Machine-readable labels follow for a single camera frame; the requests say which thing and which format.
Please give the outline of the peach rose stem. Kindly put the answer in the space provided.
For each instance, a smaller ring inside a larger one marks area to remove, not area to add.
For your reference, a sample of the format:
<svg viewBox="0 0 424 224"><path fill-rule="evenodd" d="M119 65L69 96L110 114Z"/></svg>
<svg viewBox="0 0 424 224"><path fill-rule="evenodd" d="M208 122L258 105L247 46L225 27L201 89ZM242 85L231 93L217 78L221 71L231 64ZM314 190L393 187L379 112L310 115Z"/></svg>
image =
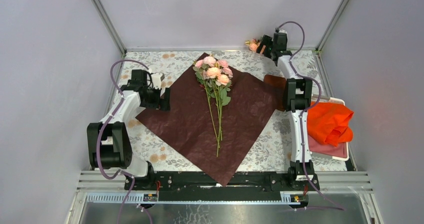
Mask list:
<svg viewBox="0 0 424 224"><path fill-rule="evenodd" d="M248 46L249 50L251 50L252 52L256 52L256 53L262 53L262 48L259 47L261 41L257 40L257 39L251 39L246 41L244 44L246 46Z"/></svg>

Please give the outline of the pink rose stem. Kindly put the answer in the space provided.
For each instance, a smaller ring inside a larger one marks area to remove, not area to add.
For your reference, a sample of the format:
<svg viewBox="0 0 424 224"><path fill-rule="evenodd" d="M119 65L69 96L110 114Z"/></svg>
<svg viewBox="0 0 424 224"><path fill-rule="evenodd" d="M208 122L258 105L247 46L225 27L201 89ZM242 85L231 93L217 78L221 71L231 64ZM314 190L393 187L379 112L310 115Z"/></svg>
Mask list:
<svg viewBox="0 0 424 224"><path fill-rule="evenodd" d="M231 101L233 71L226 60L218 60L206 55L193 62L193 70L200 86L204 89L212 127L216 138L216 156L220 154L220 144L223 141L223 107Z"/></svg>

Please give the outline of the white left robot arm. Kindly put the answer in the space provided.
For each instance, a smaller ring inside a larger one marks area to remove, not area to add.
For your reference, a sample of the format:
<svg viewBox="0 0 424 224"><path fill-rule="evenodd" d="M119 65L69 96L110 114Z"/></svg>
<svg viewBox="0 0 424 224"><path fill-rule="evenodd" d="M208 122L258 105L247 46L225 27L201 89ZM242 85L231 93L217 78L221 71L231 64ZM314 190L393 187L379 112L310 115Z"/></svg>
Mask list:
<svg viewBox="0 0 424 224"><path fill-rule="evenodd" d="M128 134L129 122L141 108L170 110L170 88L163 88L163 73L132 70L131 78L118 88L120 99L99 122L87 127L88 156L93 168L117 168L118 174L136 178L142 189L150 189L155 176L149 163L134 156Z"/></svg>

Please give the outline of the dark maroon wrapping paper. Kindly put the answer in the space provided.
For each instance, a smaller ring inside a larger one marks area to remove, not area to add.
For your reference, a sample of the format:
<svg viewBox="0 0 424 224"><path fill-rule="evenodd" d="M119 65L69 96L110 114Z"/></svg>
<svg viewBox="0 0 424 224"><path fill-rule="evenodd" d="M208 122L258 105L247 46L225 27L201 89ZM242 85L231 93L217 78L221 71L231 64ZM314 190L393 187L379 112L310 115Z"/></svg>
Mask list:
<svg viewBox="0 0 424 224"><path fill-rule="evenodd" d="M227 184L264 130L274 111L273 87L232 67L231 101L223 108L223 141L216 156L216 139L204 89L192 67L170 86L171 110L146 109L136 118L188 161L220 184Z"/></svg>

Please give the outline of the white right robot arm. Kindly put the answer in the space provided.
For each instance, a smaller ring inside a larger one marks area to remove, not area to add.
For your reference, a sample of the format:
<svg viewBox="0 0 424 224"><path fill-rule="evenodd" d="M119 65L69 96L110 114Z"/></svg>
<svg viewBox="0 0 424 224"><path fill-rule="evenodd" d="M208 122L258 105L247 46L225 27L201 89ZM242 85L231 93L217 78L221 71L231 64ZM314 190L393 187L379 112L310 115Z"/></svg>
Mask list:
<svg viewBox="0 0 424 224"><path fill-rule="evenodd" d="M307 111L312 102L313 80L296 70L292 63L294 54L287 50L287 44L286 31L276 30L272 37L263 35L256 52L273 60L286 77L282 105L288 113L292 135L292 156L286 180L288 186L294 190L307 188L318 190L318 179L314 171L307 134Z"/></svg>

